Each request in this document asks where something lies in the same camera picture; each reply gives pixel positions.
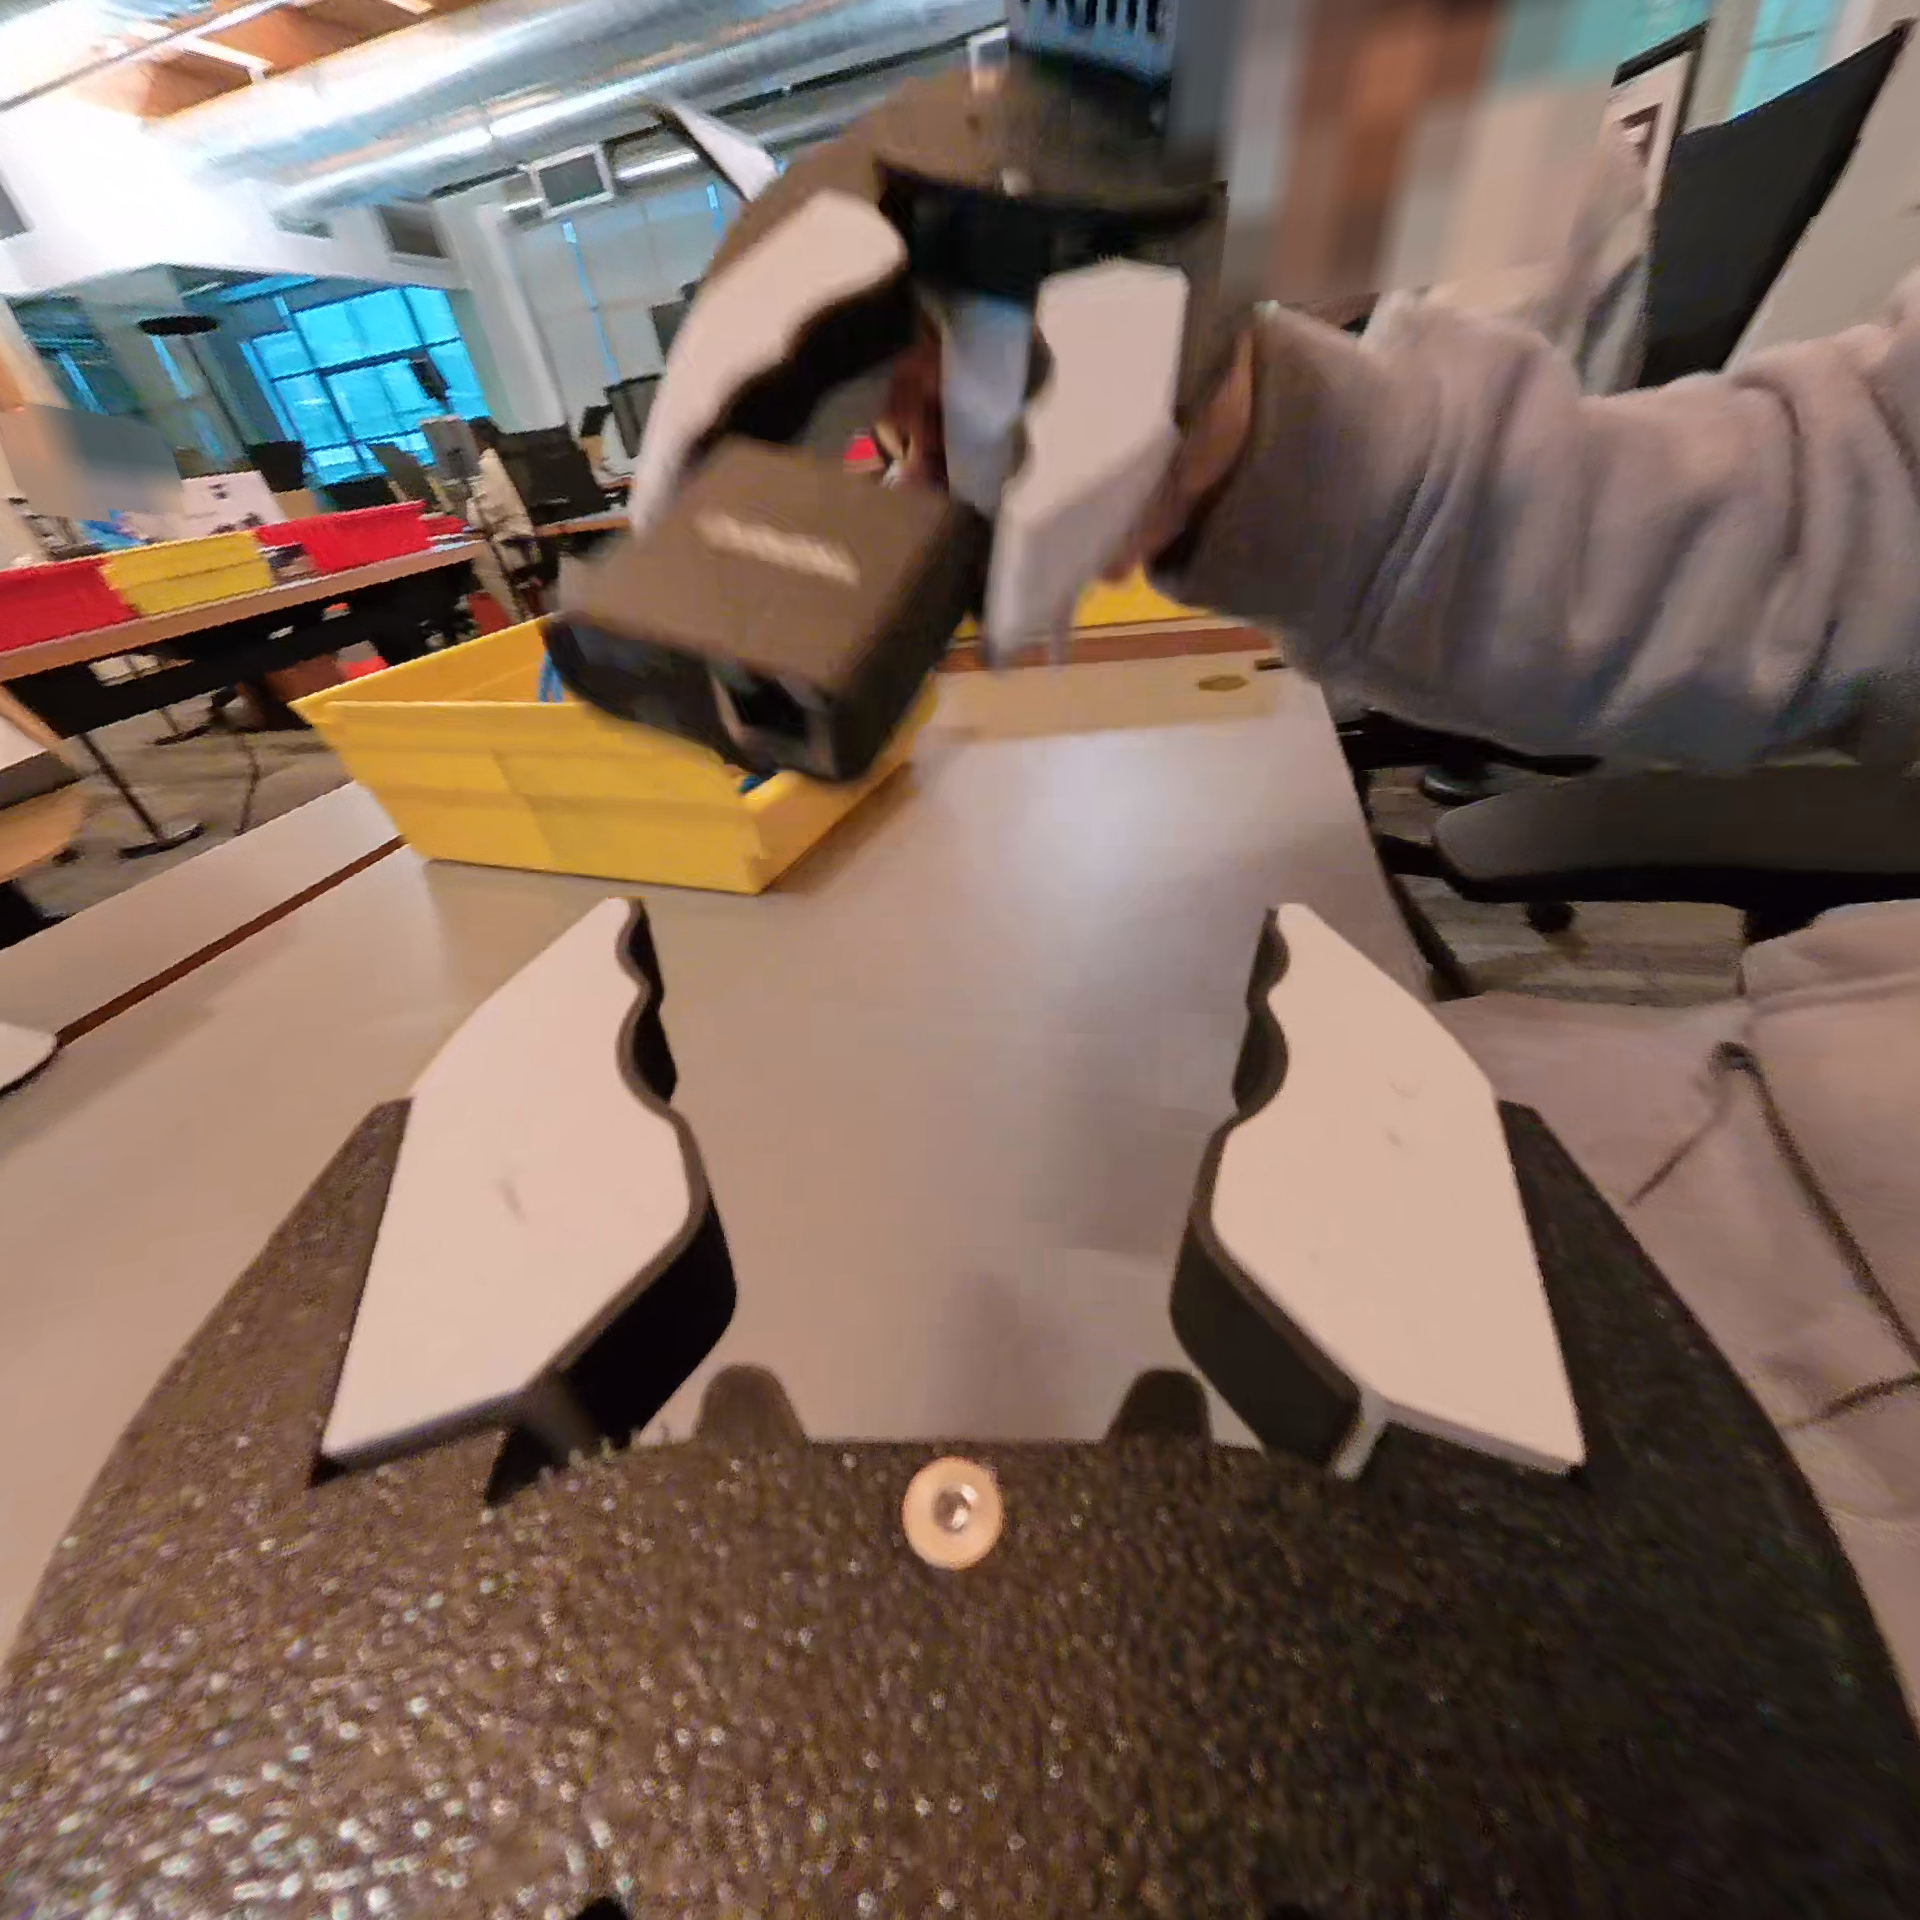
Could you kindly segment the blue-tinted office window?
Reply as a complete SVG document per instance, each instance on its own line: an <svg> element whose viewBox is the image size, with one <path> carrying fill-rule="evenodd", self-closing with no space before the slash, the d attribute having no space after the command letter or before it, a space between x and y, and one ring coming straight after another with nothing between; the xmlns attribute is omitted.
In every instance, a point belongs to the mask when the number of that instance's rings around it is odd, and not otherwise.
<svg viewBox="0 0 1920 1920"><path fill-rule="evenodd" d="M461 300L437 285L181 269L183 304L218 319L313 488L375 481L380 446L429 464L423 420L490 413Z"/></svg>

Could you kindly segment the yellow plastic bin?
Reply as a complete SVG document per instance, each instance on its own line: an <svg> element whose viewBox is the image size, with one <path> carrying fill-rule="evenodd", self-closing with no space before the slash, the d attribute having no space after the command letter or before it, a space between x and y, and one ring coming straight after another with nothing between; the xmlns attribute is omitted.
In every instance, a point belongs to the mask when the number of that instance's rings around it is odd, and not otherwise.
<svg viewBox="0 0 1920 1920"><path fill-rule="evenodd" d="M247 598L275 586L256 529L196 535L116 548L101 573L135 616L164 616Z"/></svg>
<svg viewBox="0 0 1920 1920"><path fill-rule="evenodd" d="M535 622L303 696L420 857L514 873L761 895L826 841L932 720L925 689L858 782L747 775L725 754L540 696Z"/></svg>

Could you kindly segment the white desk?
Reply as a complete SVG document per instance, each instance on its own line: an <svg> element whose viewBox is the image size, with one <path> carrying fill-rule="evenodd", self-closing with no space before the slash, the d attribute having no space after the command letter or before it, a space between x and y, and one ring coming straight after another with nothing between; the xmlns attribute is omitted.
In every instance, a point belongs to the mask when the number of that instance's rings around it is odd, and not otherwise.
<svg viewBox="0 0 1920 1920"><path fill-rule="evenodd" d="M608 895L423 862L348 786L5 956L7 1016L61 1040L5 1096L7 1648L338 1148ZM1091 1438L1181 1364L1173 1257L1289 902L1425 990L1322 689L1243 650L959 674L776 892L652 888L739 1295L645 1440L741 1364L812 1438L995 1445Z"/></svg>

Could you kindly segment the person's grey hoodie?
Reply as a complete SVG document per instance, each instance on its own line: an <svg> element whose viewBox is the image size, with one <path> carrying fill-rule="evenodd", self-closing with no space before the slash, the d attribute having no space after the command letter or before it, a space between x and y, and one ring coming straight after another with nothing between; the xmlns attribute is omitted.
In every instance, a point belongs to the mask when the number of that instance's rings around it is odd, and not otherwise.
<svg viewBox="0 0 1920 1920"><path fill-rule="evenodd" d="M1787 1442L1917 1681L1917 905L1749 945L1698 1008L1437 1008L1536 1110Z"/></svg>

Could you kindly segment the black network adapter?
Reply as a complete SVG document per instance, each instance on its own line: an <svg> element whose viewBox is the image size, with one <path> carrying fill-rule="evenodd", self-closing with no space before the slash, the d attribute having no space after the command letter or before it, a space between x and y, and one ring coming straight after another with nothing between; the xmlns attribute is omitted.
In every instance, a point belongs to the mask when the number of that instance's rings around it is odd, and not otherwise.
<svg viewBox="0 0 1920 1920"><path fill-rule="evenodd" d="M722 438L544 624L565 693L754 775L856 784L977 609L989 522L804 447Z"/></svg>

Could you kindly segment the silver ventilation duct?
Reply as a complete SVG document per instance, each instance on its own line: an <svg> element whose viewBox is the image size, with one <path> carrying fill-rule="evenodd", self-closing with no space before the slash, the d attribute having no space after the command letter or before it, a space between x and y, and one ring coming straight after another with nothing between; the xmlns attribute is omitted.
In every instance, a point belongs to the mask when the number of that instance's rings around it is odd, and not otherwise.
<svg viewBox="0 0 1920 1920"><path fill-rule="evenodd" d="M997 5L5 5L5 128L103 112L215 152L335 152L603 87L751 97L919 57Z"/></svg>
<svg viewBox="0 0 1920 1920"><path fill-rule="evenodd" d="M690 114L781 158L840 134L907 81L965 69L968 62L969 45L959 39L921 54L739 103L695 106ZM537 128L527 112L514 116L513 130L469 122L410 145L389 142L275 181L268 206L289 224L323 224L352 208L425 202L503 183L520 208L540 212L544 201L533 170L586 152L607 154L607 176L617 193L712 168L705 148L677 126L672 112L657 112L634 97L576 128Z"/></svg>

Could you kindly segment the person's right forearm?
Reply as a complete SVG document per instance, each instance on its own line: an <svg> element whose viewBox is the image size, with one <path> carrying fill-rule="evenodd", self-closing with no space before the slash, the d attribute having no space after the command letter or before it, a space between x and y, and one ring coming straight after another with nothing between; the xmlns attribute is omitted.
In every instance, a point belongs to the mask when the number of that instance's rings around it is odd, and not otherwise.
<svg viewBox="0 0 1920 1920"><path fill-rule="evenodd" d="M1131 565L1427 729L1913 769L1915 276L1879 322L1615 398L1511 322L1419 306L1376 344L1269 309Z"/></svg>

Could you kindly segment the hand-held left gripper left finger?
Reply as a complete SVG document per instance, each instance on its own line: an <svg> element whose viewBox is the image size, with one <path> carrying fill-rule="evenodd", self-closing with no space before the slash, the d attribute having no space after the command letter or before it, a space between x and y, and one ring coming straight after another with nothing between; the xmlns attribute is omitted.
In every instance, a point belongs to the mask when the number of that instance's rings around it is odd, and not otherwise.
<svg viewBox="0 0 1920 1920"><path fill-rule="evenodd" d="M451 1034L410 1095L329 1470L491 1430L563 1462L657 1423L737 1310L677 1085L637 897L597 905Z"/></svg>

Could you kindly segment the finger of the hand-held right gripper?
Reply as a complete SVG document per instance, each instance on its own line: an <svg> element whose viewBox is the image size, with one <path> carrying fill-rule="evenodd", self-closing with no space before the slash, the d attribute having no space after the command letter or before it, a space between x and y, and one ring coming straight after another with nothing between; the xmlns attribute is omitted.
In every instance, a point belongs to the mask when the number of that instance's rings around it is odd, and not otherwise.
<svg viewBox="0 0 1920 1920"><path fill-rule="evenodd" d="M1176 266L1101 260L1042 281L1037 389L992 511L981 646L995 664L1049 648L1113 562L1180 440L1188 281Z"/></svg>
<svg viewBox="0 0 1920 1920"><path fill-rule="evenodd" d="M693 300L631 468L645 535L729 437L794 446L829 396L880 373L919 326L901 231L872 198L824 189L773 218Z"/></svg>

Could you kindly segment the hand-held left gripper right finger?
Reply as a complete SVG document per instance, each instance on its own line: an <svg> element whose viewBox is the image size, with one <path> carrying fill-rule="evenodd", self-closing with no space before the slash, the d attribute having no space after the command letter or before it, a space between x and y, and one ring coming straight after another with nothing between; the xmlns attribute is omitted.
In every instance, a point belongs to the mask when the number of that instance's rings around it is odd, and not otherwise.
<svg viewBox="0 0 1920 1920"><path fill-rule="evenodd" d="M1556 1479L1587 1464L1490 1080L1301 902L1261 922L1168 1316L1261 1449L1338 1479L1389 1432Z"/></svg>

